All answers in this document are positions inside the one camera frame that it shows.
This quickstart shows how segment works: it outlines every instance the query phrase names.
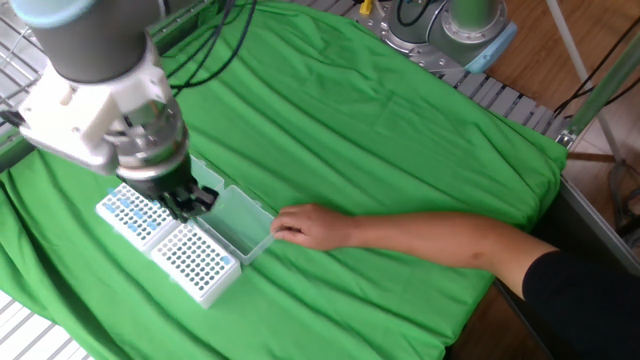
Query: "wire rack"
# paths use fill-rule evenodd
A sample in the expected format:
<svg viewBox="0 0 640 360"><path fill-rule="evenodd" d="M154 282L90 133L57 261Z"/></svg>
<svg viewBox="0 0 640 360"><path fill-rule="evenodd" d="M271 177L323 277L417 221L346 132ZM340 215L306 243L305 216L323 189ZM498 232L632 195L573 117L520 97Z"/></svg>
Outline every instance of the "wire rack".
<svg viewBox="0 0 640 360"><path fill-rule="evenodd" d="M0 0L0 110L15 108L40 78L47 58L29 28Z"/></svg>

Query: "black cable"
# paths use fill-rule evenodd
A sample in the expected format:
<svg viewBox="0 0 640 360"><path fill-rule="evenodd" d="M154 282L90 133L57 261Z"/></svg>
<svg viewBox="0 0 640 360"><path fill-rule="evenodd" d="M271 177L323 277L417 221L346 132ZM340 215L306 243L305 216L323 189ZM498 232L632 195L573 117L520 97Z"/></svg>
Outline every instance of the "black cable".
<svg viewBox="0 0 640 360"><path fill-rule="evenodd" d="M631 85L627 86L618 95L616 95L616 96L612 97L611 99L609 99L609 101L607 101L606 104L604 104L604 106L609 106L609 105L613 104L616 100L618 100L621 97L625 96L629 91L633 90L633 88L636 87L636 85L638 85L638 83L640 83L640 76L638 76L638 78L634 82L632 82Z"/></svg>
<svg viewBox="0 0 640 360"><path fill-rule="evenodd" d="M247 37L247 33L249 32L249 26L251 25L251 20L253 19L253 14L256 11L256 6L258 5L258 1L257 0L253 0L251 2L251 10L249 12L249 16L247 18L247 22L244 25L244 29L242 29L242 34L240 35L240 39L238 40L238 44L236 44L235 49L233 50L233 52L231 53L231 55L229 56L229 58L225 61L224 64L222 64L222 66L220 66L220 68L218 68L218 70L216 70L213 74L207 76L206 78L202 79L202 80L198 80L195 82L186 82L183 85L172 85L172 88L178 89L178 93L180 93L180 91L182 91L183 89L190 89L196 86L200 86L203 84L208 83L209 81L215 79L216 77L218 77L218 75L220 75L224 70L226 70L226 68L229 66L229 64L231 64L231 62L233 61L233 59L235 59L235 57L238 55L238 53L240 52L240 48L242 47L242 44L244 43L244 39Z"/></svg>
<svg viewBox="0 0 640 360"><path fill-rule="evenodd" d="M624 41L624 39L629 36L629 34L633 31L633 29L638 26L638 24L640 24L640 17L638 17L622 34L622 36L620 36L618 38L618 40L615 42L615 44L613 44L613 46L611 47L611 49L609 49L609 52L607 52L607 54L602 58L602 60L600 60L600 63L595 67L595 69L593 69L593 71L589 74L589 76L587 76L586 79L584 79L584 81L582 82L582 84L580 84L580 86L576 89L576 91L573 92L573 95L571 95L569 97L569 99L567 99L566 101L564 101L562 104L560 104L560 106L558 106L556 108L556 110L553 112L553 116L557 117L558 115L562 114L562 112L567 108L567 106L569 106L569 104L571 104L571 102L573 102L575 99L579 98L580 96L584 96L586 94L588 94L589 92L593 91L593 88L585 90L584 94L580 95L581 92L580 90L582 90L587 83L589 83L589 81L591 81L591 79L595 76L595 74L600 70L600 68L602 68L602 66L607 62L607 60L609 60L609 58L611 57L611 55L613 55L613 53L616 51L616 49L618 48L618 46L620 46L620 44L622 44L622 42Z"/></svg>
<svg viewBox="0 0 640 360"><path fill-rule="evenodd" d="M241 6L240 11L238 11L237 14L235 14L233 16L233 19L227 21L224 23L224 25L229 25L232 22L234 22L239 16L240 14L242 14L242 12L244 11L244 4ZM207 37L207 39L205 41L202 42L202 44L200 44L200 46L198 46L198 48L191 54L189 55L189 57L184 60L183 62L180 63L180 65L178 65L176 68L172 69L168 74L167 74L167 78L171 78L172 76L174 76L178 71L182 70L182 68L184 68L188 63L190 63L196 56L198 56L198 54L204 49L204 47L209 43L209 41L211 41L211 39L213 39L213 32L215 31L215 29L218 27L218 25L215 25L212 29L211 29L211 34Z"/></svg>
<svg viewBox="0 0 640 360"><path fill-rule="evenodd" d="M195 57L198 56L198 54L204 49L204 47L209 43L209 41L213 39L216 29L217 29L217 26L213 29L213 31L211 31L211 34L207 37L207 39L203 41L202 44L200 44L200 46L198 46L198 48L191 55L189 55L189 57L185 61L181 62L178 66L176 66L169 73L167 73L167 78L171 78L172 76L174 76L176 73L182 70L182 68L187 66L188 63L190 63L193 59L195 59Z"/></svg>
<svg viewBox="0 0 640 360"><path fill-rule="evenodd" d="M227 21L227 18L231 14L231 11L233 10L233 6L235 5L235 3L236 3L236 0L227 0L227 2L225 3L224 14L222 15L222 20L220 21L220 25L218 25L218 27L213 32L214 33L213 34L213 39L212 39L211 43L209 44L209 48L207 49L207 53L202 57L202 59L200 60L200 62L196 66L195 70L191 73L191 75L189 75L187 80L185 80L183 86L190 84L191 80L193 80L193 78L195 78L198 75L198 72L200 72L200 70L202 69L204 64L209 59L209 56L211 55L211 52L213 51L213 47L216 45L216 42L218 42L218 39L220 38L220 34L222 33L222 29L224 28L225 23ZM180 95L180 93L183 90L183 87L171 86L171 88L177 90L176 93L173 94L174 98L177 97L178 95Z"/></svg>
<svg viewBox="0 0 640 360"><path fill-rule="evenodd" d="M418 15L413 20L411 20L411 21L409 21L407 23L402 20L402 16L400 15L400 11L402 10L402 3L404 1L405 0L398 0L398 9L396 11L396 18L398 19L398 23L400 25L402 25L404 27L409 27L409 26L415 25L420 20L420 18L422 18L422 15L424 15L424 13L425 13L425 11L427 11L427 8L429 7L429 5L431 5L431 1L432 0L424 0L425 3L422 6L422 9L420 9L420 12L418 13Z"/></svg>
<svg viewBox="0 0 640 360"><path fill-rule="evenodd" d="M595 87L590 87L587 90L585 90L585 91L583 91L581 93L578 93L575 97L571 97L571 98L565 100L564 102L562 102L562 104L558 105L558 107L556 107L555 110L553 110L554 117L557 116L557 114L560 113L560 109L562 109L562 111L564 111L564 109L569 104L571 104L574 100L591 93L594 89L595 89Z"/></svg>
<svg viewBox="0 0 640 360"><path fill-rule="evenodd" d="M619 92L616 96L614 96L611 99L609 99L609 101L607 101L602 108L605 108L605 107L613 104L616 100L618 100L621 97L625 96L629 91L633 90L633 88L636 87L636 85L638 85L638 83L640 83L640 76L637 79L635 79L631 84L629 84L629 86L624 88L624 90ZM573 115L567 115L564 118L565 119L571 119L573 117Z"/></svg>

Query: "metal cylinder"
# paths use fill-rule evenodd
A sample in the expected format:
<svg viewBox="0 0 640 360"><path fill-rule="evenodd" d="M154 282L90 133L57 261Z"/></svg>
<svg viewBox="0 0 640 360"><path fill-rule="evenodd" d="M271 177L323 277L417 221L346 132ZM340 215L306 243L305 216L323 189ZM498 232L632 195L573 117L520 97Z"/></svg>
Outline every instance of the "metal cylinder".
<svg viewBox="0 0 640 360"><path fill-rule="evenodd" d="M498 16L501 0L449 0L451 19L460 30L481 31Z"/></svg>

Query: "clear plastic box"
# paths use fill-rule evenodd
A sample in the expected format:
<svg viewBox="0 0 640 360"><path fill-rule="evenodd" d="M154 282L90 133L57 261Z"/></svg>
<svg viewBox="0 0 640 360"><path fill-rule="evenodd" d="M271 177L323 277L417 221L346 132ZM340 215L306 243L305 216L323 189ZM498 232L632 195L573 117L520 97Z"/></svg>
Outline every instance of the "clear plastic box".
<svg viewBox="0 0 640 360"><path fill-rule="evenodd" d="M211 212L195 219L209 236L244 265L249 265L273 242L273 216L236 186L224 187L224 179L203 161L192 158L193 176L200 185L220 193Z"/></svg>

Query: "green cloth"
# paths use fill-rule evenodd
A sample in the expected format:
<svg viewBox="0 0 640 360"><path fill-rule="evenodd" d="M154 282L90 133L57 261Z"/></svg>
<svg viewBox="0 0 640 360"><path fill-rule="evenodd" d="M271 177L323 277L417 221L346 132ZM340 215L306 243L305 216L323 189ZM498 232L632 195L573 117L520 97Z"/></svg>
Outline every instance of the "green cloth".
<svg viewBox="0 0 640 360"><path fill-rule="evenodd" d="M246 12L204 72L226 59ZM287 3L259 5L239 58L179 100L192 153L271 211L453 210L528 229L566 159L360 25ZM94 212L117 179L40 151L0 179L0 288L96 359L439 359L492 280L386 251L276 242L203 310Z"/></svg>

